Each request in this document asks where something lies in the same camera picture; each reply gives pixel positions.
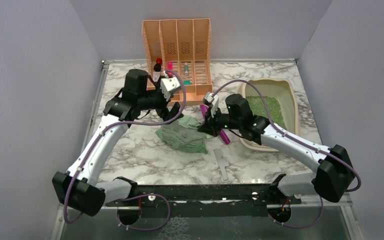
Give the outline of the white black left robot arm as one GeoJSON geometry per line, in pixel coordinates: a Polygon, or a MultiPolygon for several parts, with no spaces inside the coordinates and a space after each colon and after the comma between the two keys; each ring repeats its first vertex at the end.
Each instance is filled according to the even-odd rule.
{"type": "Polygon", "coordinates": [[[109,202],[120,200],[129,206],[137,200],[133,183],[125,178],[98,181],[115,145],[131,125],[161,126],[182,117],[185,100],[168,109],[174,94],[185,90],[181,77],[165,70],[154,83],[155,88],[148,90],[151,80],[147,71],[130,69],[124,86],[106,103],[98,128],[83,152],[65,172],[58,171],[53,176],[52,184],[67,223],[71,223],[68,208],[92,217],[109,202]]]}

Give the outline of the beige litter box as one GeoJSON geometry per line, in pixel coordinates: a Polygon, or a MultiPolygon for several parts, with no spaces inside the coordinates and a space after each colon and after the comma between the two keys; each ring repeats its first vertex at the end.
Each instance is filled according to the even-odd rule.
{"type": "MultiPolygon", "coordinates": [[[[301,126],[298,102],[293,85],[288,80],[270,78],[251,79],[249,82],[264,96],[274,123],[278,124],[280,128],[300,136],[301,126]]],[[[250,108],[255,115],[268,116],[262,99],[249,84],[239,84],[235,92],[248,100],[250,108]]]]}

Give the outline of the purple litter scoop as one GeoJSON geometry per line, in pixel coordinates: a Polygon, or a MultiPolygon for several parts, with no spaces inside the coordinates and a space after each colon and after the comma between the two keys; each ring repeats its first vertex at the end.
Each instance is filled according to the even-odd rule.
{"type": "MultiPolygon", "coordinates": [[[[202,117],[205,118],[209,107],[204,104],[201,104],[199,107],[200,107],[202,117]]],[[[224,130],[220,131],[220,134],[218,135],[218,137],[221,139],[221,141],[225,145],[229,145],[231,143],[231,140],[229,139],[228,135],[224,132],[224,130]]]]}

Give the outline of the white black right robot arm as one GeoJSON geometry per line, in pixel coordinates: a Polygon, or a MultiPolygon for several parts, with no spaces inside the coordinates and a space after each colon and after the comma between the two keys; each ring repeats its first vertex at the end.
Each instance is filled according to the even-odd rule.
{"type": "Polygon", "coordinates": [[[318,194],[337,203],[356,178],[343,146],[316,144],[288,132],[268,118],[253,114],[248,101],[240,94],[226,98],[227,113],[221,112],[219,97],[214,93],[207,93],[203,103],[208,110],[198,132],[217,137],[222,130],[237,130],[240,138],[285,153],[311,170],[310,173],[277,178],[268,190],[269,199],[276,204],[290,196],[305,194],[318,194]]]}

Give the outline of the green litter bag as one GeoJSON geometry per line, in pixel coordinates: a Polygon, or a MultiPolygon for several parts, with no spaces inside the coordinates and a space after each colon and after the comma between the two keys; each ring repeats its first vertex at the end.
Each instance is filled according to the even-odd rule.
{"type": "Polygon", "coordinates": [[[162,125],[155,131],[155,134],[167,145],[175,150],[185,153],[207,154],[207,134],[198,132],[200,122],[190,115],[166,125],[162,125]]]}

